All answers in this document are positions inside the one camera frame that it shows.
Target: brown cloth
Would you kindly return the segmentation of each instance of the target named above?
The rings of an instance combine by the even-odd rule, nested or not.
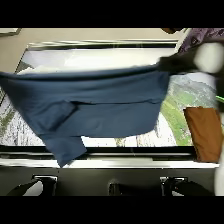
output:
[[[198,161],[218,162],[223,141],[219,112],[214,108],[187,107],[184,116]]]

